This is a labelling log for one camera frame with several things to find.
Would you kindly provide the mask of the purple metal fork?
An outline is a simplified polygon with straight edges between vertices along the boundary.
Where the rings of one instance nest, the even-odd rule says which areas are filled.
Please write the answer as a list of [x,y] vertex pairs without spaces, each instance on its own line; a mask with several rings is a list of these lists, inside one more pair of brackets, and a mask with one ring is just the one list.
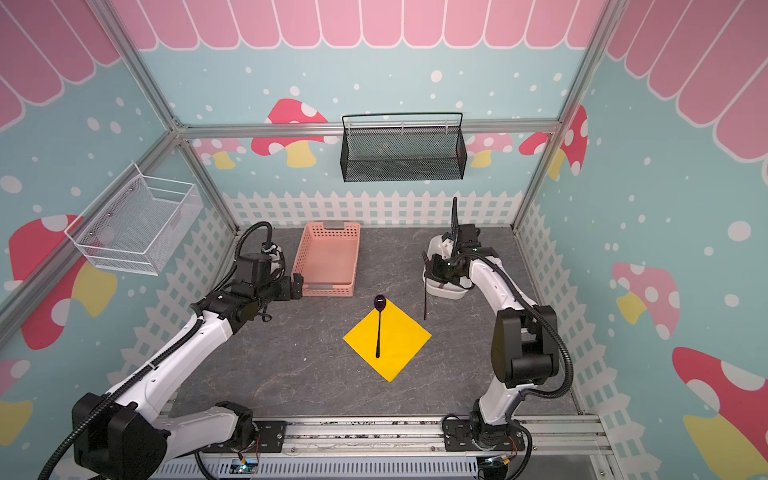
[[424,263],[423,268],[423,284],[424,284],[424,290],[423,290],[423,321],[426,322],[428,318],[428,281],[429,281],[429,272],[430,272],[430,257],[426,253],[426,251],[422,251],[422,259]]

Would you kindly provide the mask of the purple metal spoon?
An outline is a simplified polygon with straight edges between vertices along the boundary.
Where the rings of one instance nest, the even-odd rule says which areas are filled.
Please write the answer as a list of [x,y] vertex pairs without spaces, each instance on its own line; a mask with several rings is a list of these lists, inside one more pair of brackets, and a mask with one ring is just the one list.
[[379,359],[381,356],[381,328],[382,328],[382,317],[383,317],[383,311],[385,310],[387,305],[387,299],[383,294],[378,294],[374,298],[374,309],[378,313],[378,320],[377,320],[377,338],[376,338],[376,348],[375,348],[375,358]]

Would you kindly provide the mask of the yellow paper napkin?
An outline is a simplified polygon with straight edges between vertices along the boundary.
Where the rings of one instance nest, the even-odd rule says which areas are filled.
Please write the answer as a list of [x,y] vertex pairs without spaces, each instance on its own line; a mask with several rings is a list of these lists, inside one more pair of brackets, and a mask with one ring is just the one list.
[[432,335],[390,300],[383,311],[381,356],[375,358],[378,313],[373,308],[343,340],[381,377],[392,382]]

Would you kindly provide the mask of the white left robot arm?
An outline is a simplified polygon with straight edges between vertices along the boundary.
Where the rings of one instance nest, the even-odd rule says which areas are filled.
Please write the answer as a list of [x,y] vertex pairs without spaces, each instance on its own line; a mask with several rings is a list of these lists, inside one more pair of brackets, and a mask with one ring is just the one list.
[[250,408],[231,401],[181,417],[161,409],[181,384],[248,322],[271,319],[275,301],[299,300],[303,278],[288,275],[273,226],[260,221],[237,241],[224,278],[191,304],[184,327],[125,380],[102,395],[88,393],[72,408],[72,430],[43,465],[52,477],[67,452],[100,479],[148,479],[178,457],[201,456],[221,445],[242,453],[256,446],[259,430]]

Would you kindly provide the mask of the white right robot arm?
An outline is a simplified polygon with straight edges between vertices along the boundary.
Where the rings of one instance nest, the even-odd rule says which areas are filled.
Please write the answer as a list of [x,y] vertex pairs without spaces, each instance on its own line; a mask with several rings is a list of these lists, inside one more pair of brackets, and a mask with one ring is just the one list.
[[468,416],[449,413],[440,427],[446,450],[478,453],[478,478],[517,479],[530,462],[534,441],[515,412],[530,397],[567,394],[574,365],[554,309],[525,295],[479,235],[475,225],[460,222],[453,205],[449,231],[433,237],[422,254],[426,296],[459,300],[477,289],[495,314],[493,378]]

